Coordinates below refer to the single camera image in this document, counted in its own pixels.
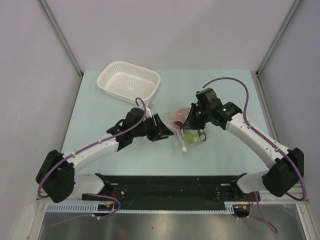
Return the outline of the polka dot zip bag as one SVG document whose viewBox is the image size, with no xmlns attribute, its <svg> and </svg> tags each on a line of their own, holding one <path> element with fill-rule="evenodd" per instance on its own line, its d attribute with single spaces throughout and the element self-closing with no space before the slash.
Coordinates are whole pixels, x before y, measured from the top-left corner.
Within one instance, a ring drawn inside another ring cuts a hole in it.
<svg viewBox="0 0 320 240">
<path fill-rule="evenodd" d="M 162 114 L 160 116 L 160 118 L 162 119 L 162 122 L 171 130 L 174 132 L 174 135 L 177 137 L 179 143 L 181 144 L 181 149 L 183 152 L 186 152 L 188 150 L 189 147 L 198 145 L 202 142 L 207 141 L 211 136 L 212 136 L 212 132 L 208 127 L 205 127 L 204 129 L 200 129 L 200 130 L 189 130 L 189 129 L 180 129 L 177 125 L 174 124 L 174 121 L 181 121 L 181 122 L 185 122 L 185 120 L 187 119 L 187 117 L 177 117 L 175 115 L 176 111 L 172 111 L 172 112 L 166 112 L 164 114 Z M 199 133 L 199 137 L 200 137 L 200 141 L 191 144 L 191 145 L 187 145 L 185 142 L 185 137 L 184 137 L 184 132 L 185 131 L 197 131 Z"/>
</svg>

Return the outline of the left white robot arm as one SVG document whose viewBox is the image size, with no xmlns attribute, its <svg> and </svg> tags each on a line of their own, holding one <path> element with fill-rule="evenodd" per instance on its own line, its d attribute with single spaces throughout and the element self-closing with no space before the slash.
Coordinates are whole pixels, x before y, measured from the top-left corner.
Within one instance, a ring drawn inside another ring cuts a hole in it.
<svg viewBox="0 0 320 240">
<path fill-rule="evenodd" d="M 60 203 L 71 196 L 82 200 L 110 196 L 110 182 L 100 173 L 79 175 L 79 172 L 104 156 L 119 152 L 133 143 L 134 138 L 147 137 L 151 142 L 167 139 L 174 133 L 158 114 L 146 117 L 140 109 L 127 113 L 98 140 L 71 152 L 50 151 L 35 178 L 37 196 Z"/>
</svg>

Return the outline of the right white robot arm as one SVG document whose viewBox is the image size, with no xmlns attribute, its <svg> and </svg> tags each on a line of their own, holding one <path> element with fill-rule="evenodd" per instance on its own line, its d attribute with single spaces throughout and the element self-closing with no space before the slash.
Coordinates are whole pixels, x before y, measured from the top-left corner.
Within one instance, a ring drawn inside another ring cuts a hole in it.
<svg viewBox="0 0 320 240">
<path fill-rule="evenodd" d="M 192 103 L 182 127 L 202 130 L 207 123 L 240 139 L 268 168 L 267 171 L 239 175 L 230 188 L 230 194 L 235 200 L 242 201 L 249 193 L 259 191 L 268 191 L 278 198 L 289 196 L 289 190 L 303 179 L 303 152 L 299 148 L 289 149 L 261 132 L 234 103 Z"/>
</svg>

